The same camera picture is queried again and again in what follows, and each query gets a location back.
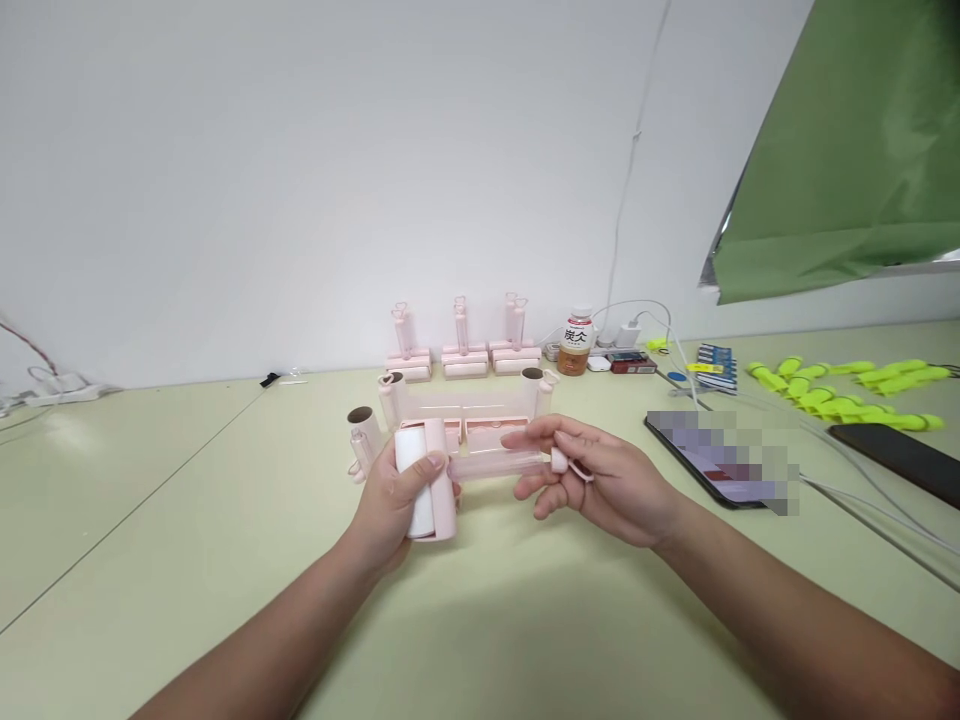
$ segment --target hand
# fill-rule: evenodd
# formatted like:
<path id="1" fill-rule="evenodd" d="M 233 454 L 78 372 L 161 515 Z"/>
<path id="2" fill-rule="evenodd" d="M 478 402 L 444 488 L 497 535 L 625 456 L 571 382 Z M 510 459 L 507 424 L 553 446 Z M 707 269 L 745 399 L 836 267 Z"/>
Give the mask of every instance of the hand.
<path id="1" fill-rule="evenodd" d="M 505 448 L 556 446 L 594 474 L 585 483 L 573 471 L 521 477 L 513 490 L 526 500 L 543 488 L 533 508 L 545 520 L 562 507 L 578 511 L 597 527 L 637 547 L 655 547 L 676 530 L 683 495 L 663 479 L 640 448 L 563 415 L 537 418 L 524 430 L 501 438 Z"/>
<path id="2" fill-rule="evenodd" d="M 440 475 L 446 463 L 444 453 L 430 453 L 400 473 L 396 446 L 390 438 L 373 463 L 360 505 L 340 544 L 346 546 L 365 569 L 378 575 L 400 567 L 410 551 L 407 530 L 417 494 Z M 453 485 L 453 492 L 455 496 L 460 495 L 457 483 Z"/>

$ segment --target white wall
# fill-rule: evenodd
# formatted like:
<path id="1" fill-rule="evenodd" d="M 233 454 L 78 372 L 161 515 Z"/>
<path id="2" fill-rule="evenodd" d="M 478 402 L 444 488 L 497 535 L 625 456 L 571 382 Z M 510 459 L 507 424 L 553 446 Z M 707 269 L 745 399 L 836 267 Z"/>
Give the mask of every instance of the white wall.
<path id="1" fill-rule="evenodd" d="M 674 0 L 615 299 L 657 297 L 690 336 L 960 312 L 940 278 L 696 290 L 810 4 Z M 128 387 L 376 365 L 401 299 L 437 346 L 455 295 L 491 338 L 518 290 L 539 338 L 606 296 L 662 8 L 0 4 L 0 315 Z M 0 379 L 35 362 L 0 338 Z"/>

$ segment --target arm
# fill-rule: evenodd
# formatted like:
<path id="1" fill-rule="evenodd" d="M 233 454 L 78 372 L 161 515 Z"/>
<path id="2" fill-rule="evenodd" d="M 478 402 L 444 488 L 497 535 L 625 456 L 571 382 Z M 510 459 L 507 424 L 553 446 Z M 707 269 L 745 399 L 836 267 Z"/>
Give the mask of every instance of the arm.
<path id="1" fill-rule="evenodd" d="M 637 447 L 558 415 L 503 438 L 558 446 L 589 467 L 524 477 L 534 516 L 571 507 L 621 540 L 652 548 L 754 654 L 803 713 L 826 717 L 956 717 L 960 673 L 823 590 L 686 498 Z"/>
<path id="2" fill-rule="evenodd" d="M 769 668 L 798 710 L 828 717 L 947 718 L 960 673 L 787 567 L 686 500 L 656 548 Z"/>
<path id="3" fill-rule="evenodd" d="M 429 455 L 400 475 L 391 440 L 337 544 L 133 720 L 289 718 L 380 578 L 403 562 L 417 492 L 445 459 Z"/>

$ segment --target red box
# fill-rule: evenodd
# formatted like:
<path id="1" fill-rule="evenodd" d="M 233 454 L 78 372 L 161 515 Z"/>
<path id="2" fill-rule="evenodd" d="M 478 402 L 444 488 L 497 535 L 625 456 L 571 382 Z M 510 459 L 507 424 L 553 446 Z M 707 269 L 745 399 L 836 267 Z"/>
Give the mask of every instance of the red box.
<path id="1" fill-rule="evenodd" d="M 652 375 L 656 371 L 657 364 L 650 358 L 646 360 L 615 362 L 610 365 L 610 372 L 615 375 Z"/>

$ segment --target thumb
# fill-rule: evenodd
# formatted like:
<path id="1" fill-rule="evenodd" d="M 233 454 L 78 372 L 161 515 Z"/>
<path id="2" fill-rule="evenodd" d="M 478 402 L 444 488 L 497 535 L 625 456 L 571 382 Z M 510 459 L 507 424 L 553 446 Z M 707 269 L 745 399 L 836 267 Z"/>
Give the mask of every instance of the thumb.
<path id="1" fill-rule="evenodd" d="M 574 437 L 563 430 L 557 430 L 553 440 L 570 460 L 579 460 L 587 470 L 604 472 L 604 460 L 607 459 L 609 448 L 593 440 Z"/>
<path id="2" fill-rule="evenodd" d="M 432 452 L 417 460 L 397 478 L 400 499 L 413 502 L 420 490 L 437 479 L 446 464 L 447 456 L 442 452 Z"/>

